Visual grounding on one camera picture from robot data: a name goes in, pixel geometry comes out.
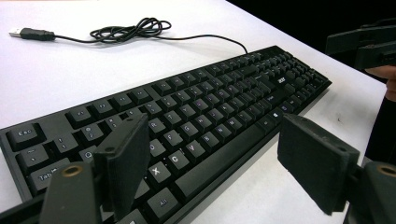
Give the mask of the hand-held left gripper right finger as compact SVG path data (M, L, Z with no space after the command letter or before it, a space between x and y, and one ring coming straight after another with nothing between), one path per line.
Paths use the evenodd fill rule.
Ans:
M360 152L310 119L286 114L277 158L322 212L344 210Z

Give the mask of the black computer keyboard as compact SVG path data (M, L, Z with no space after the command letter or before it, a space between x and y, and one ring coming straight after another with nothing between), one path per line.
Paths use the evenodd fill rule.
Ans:
M148 116L150 162L126 218L177 224L329 86L279 47L212 63L0 130L21 195L0 224L37 224L53 173L94 151L127 119Z

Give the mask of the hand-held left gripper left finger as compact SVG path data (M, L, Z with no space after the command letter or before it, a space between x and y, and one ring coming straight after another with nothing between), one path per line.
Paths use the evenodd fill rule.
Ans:
M102 206L115 220L126 217L149 167L148 115L125 119L93 153Z

